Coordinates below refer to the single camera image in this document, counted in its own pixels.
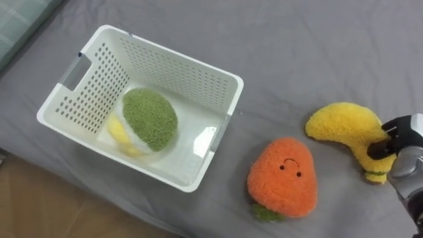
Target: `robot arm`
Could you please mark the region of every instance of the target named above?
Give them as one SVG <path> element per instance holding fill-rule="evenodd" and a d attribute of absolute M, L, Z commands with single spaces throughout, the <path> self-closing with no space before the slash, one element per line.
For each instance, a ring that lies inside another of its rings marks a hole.
<path fill-rule="evenodd" d="M 388 181 L 397 191 L 423 237 L 423 114 L 403 116 L 382 125 L 390 139 L 371 144 L 367 154 L 382 159 L 396 153 Z"/>

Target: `basket handle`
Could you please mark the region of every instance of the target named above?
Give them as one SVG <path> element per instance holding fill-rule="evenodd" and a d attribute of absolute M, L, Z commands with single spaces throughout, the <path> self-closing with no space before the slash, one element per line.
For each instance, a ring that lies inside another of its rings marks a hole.
<path fill-rule="evenodd" d="M 73 60 L 71 66 L 67 68 L 59 83 L 67 87 L 70 91 L 75 90 L 79 82 L 84 78 L 84 75 L 88 72 L 91 64 L 91 60 L 80 52 L 78 57 Z"/>
<path fill-rule="evenodd" d="M 225 133 L 225 130 L 226 130 L 230 120 L 231 120 L 230 115 L 226 115 L 225 119 L 223 119 L 223 122 L 221 123 L 220 127 L 218 128 L 217 135 L 214 137 L 213 143 L 210 146 L 210 151 L 216 152 L 217 147 L 219 146 L 220 141 L 222 140 L 222 137 Z"/>

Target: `green leaf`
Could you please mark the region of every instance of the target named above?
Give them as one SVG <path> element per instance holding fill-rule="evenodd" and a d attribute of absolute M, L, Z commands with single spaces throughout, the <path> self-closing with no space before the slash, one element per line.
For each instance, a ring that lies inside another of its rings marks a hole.
<path fill-rule="evenodd" d="M 366 173 L 368 173 L 369 175 L 376 175 L 376 176 L 381 176 L 381 175 L 386 175 L 386 172 L 375 172 L 375 171 L 366 171 Z"/>
<path fill-rule="evenodd" d="M 257 219 L 260 221 L 268 221 L 268 222 L 275 222 L 275 221 L 283 221 L 285 217 L 277 212 L 270 211 L 269 209 L 265 208 L 260 204 L 253 204 L 252 205 L 252 212 L 256 216 Z"/>

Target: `green plush toy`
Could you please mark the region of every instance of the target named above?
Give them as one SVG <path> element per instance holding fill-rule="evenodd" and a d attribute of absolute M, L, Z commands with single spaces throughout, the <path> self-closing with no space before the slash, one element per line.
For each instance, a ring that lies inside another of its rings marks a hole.
<path fill-rule="evenodd" d="M 108 121 L 110 135 L 128 155 L 137 156 L 164 149 L 178 127 L 170 102 L 150 89 L 132 89 Z"/>

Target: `orange plush toy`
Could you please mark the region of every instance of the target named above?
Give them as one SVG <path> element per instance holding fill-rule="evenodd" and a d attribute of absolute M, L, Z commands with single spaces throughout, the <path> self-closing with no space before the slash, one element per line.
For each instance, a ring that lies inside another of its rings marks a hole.
<path fill-rule="evenodd" d="M 294 138 L 276 139 L 251 167 L 247 187 L 258 203 L 253 206 L 255 216 L 262 221 L 308 215 L 317 203 L 310 151 Z"/>

